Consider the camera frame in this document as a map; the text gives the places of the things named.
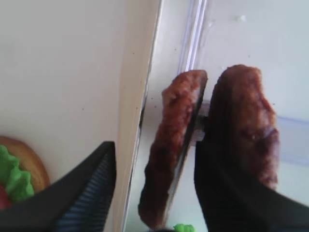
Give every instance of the hamburger bun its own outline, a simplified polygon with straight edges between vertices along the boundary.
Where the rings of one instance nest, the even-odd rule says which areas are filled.
[[[50,185],[49,176],[42,161],[28,145],[3,136],[0,136],[0,145],[6,146],[11,155],[19,158],[21,170],[31,172],[31,184],[35,193]]]

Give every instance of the green lettuce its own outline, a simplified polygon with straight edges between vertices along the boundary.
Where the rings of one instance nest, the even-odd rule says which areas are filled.
[[[195,232],[195,228],[192,225],[184,225],[184,224],[177,224],[174,226],[176,232]]]
[[[34,195],[31,173],[19,169],[19,159],[0,145],[0,184],[12,203],[24,201]]]

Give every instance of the toy hamburger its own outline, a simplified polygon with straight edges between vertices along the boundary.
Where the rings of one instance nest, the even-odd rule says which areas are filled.
[[[0,136],[0,210],[50,185],[44,165],[25,143]]]

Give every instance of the plastic lettuce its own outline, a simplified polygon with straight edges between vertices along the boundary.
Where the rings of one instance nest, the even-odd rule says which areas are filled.
[[[12,203],[24,201],[34,195],[30,180],[31,173],[19,169],[19,159],[0,145],[0,184]]]
[[[195,232],[195,228],[192,225],[184,225],[184,224],[177,224],[174,226],[176,232]]]

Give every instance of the tomato slice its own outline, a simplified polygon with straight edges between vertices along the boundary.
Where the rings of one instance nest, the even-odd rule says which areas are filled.
[[[6,194],[5,188],[0,185],[0,210],[11,206],[9,197]]]

